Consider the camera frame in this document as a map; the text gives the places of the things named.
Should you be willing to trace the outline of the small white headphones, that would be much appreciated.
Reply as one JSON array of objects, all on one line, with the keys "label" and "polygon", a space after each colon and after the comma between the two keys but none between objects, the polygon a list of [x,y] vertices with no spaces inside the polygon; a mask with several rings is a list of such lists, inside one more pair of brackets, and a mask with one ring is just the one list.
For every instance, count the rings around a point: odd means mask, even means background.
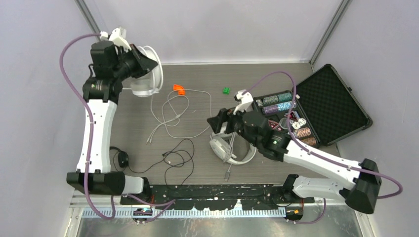
[{"label": "small white headphones", "polygon": [[164,73],[160,58],[156,51],[150,46],[138,46],[141,53],[148,58],[156,61],[158,65],[148,74],[138,79],[133,79],[130,83],[132,93],[137,97],[150,97],[160,92],[164,83]]}]

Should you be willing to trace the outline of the large white grey headphones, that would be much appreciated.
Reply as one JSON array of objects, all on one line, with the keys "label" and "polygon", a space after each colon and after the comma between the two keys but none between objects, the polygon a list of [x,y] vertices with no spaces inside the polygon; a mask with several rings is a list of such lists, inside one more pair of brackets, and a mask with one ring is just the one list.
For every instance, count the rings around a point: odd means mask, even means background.
[{"label": "large white grey headphones", "polygon": [[250,162],[256,154],[256,147],[249,144],[249,149],[246,156],[242,160],[237,160],[237,156],[233,152],[234,139],[236,133],[225,134],[225,127],[221,129],[220,133],[212,133],[210,136],[209,145],[215,155],[224,163],[231,165],[243,165]]}]

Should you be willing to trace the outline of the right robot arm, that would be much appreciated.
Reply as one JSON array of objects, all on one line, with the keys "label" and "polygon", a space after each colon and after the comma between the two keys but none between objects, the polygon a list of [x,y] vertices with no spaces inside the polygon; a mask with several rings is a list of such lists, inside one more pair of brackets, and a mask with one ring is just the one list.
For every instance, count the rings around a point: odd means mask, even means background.
[{"label": "right robot arm", "polygon": [[234,114],[223,108],[207,122],[214,133],[220,133],[225,127],[226,134],[236,133],[268,159],[299,165],[323,176],[289,175],[282,189],[287,202],[308,197],[328,198],[343,201],[358,212],[374,213],[382,184],[375,161],[348,160],[294,141],[290,135],[273,130],[270,121],[256,111]]}]

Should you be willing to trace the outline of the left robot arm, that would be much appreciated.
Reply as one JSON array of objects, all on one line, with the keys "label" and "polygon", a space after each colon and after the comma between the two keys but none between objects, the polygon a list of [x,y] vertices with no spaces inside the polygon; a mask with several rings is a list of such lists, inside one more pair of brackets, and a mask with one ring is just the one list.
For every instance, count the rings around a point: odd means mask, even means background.
[{"label": "left robot arm", "polygon": [[94,43],[90,55],[91,74],[82,88],[85,128],[81,157],[76,171],[67,173],[66,181],[86,195],[132,194],[139,204],[147,204],[152,196],[147,178],[111,170],[110,138],[123,81],[151,73],[151,86],[155,90],[163,76],[160,59],[148,45],[130,44],[125,50],[107,40]]}]

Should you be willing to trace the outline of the black on-ear headphones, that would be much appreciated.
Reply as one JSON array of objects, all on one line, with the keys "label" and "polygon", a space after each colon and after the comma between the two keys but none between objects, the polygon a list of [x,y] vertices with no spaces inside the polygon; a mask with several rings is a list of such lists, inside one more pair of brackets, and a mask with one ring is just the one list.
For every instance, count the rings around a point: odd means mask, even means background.
[{"label": "black on-ear headphones", "polygon": [[129,165],[129,156],[128,153],[125,151],[122,151],[118,147],[110,146],[109,150],[115,150],[117,151],[115,155],[118,156],[118,164],[120,168],[127,168]]}]

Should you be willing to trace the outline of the green toy brick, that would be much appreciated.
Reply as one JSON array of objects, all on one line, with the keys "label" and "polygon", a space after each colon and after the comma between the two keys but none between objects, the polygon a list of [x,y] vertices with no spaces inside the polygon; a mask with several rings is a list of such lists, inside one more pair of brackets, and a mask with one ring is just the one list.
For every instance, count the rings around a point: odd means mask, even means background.
[{"label": "green toy brick", "polygon": [[230,88],[229,87],[225,87],[222,91],[223,94],[229,95],[230,94]]}]

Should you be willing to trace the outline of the orange curved plastic piece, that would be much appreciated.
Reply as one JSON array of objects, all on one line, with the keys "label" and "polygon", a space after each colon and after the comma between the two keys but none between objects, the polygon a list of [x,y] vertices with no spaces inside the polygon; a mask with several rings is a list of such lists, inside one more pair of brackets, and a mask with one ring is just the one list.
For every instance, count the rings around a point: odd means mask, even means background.
[{"label": "orange curved plastic piece", "polygon": [[181,96],[184,96],[186,93],[184,87],[178,84],[174,84],[172,89],[173,91],[176,91],[178,95]]}]

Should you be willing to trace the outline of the purple poker chip row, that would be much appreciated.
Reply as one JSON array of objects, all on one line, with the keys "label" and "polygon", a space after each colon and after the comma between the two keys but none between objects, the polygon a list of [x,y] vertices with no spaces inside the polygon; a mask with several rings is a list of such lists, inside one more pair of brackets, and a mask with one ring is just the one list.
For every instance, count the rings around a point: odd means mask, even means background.
[{"label": "purple poker chip row", "polygon": [[273,114],[279,111],[278,105],[270,105],[262,108],[263,114]]}]

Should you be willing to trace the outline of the clear round dealer button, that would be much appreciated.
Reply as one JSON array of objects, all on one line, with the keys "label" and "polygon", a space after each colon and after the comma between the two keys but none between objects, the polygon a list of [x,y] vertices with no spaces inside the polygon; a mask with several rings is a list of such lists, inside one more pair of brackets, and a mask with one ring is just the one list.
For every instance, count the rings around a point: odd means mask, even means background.
[{"label": "clear round dealer button", "polygon": [[287,118],[282,118],[279,121],[279,125],[283,130],[288,130],[290,128],[290,120]]}]

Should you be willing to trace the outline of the blue poker chip row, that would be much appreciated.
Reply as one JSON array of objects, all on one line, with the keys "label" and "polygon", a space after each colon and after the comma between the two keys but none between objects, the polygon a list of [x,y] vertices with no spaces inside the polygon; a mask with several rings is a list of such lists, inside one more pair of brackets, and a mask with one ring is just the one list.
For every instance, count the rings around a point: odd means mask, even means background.
[{"label": "blue poker chip row", "polygon": [[287,101],[287,102],[282,102],[282,103],[277,104],[278,111],[286,111],[286,110],[289,110],[290,108],[294,109],[296,108],[296,106],[297,106],[296,102],[293,102],[293,101]]}]

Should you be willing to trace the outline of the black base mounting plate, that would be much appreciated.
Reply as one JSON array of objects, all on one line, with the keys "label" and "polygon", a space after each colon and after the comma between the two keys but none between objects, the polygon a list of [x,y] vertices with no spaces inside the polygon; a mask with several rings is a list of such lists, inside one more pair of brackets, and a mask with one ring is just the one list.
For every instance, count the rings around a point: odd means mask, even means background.
[{"label": "black base mounting plate", "polygon": [[175,200],[170,210],[231,210],[239,203],[243,210],[271,210],[314,203],[313,197],[293,198],[281,185],[271,184],[151,185],[136,196],[151,204]]}]

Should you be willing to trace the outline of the red black triangular button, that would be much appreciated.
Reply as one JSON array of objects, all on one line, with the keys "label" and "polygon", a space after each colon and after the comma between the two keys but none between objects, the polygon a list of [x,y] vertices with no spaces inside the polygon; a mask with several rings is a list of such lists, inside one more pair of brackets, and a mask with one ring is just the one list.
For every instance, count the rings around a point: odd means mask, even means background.
[{"label": "red black triangular button", "polygon": [[289,113],[286,113],[285,116],[295,121],[298,121],[300,119],[300,116],[297,111],[291,111]]}]

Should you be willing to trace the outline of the white ten poker chip stack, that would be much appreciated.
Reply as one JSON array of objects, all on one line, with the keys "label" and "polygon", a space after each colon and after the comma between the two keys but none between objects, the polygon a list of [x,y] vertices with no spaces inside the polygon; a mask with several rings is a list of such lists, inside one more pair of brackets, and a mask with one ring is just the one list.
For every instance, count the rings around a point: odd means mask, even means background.
[{"label": "white ten poker chip stack", "polygon": [[307,120],[304,118],[299,118],[297,121],[292,122],[292,128],[297,130],[304,127],[307,124]]}]

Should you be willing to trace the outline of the black poker chip case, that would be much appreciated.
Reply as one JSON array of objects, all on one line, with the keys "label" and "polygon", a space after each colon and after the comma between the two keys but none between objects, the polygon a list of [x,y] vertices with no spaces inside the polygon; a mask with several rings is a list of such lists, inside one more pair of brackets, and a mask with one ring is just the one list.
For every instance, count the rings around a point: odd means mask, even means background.
[{"label": "black poker chip case", "polygon": [[[281,133],[292,133],[292,122],[285,114],[297,111],[300,118],[307,120],[302,127],[309,127],[318,145],[330,146],[354,133],[372,126],[373,121],[362,108],[336,69],[326,64],[313,75],[296,85],[296,108],[263,114],[262,108],[292,100],[293,91],[285,90],[253,99],[252,108],[269,120],[272,129]],[[283,130],[279,121],[290,120],[290,128]]]}]

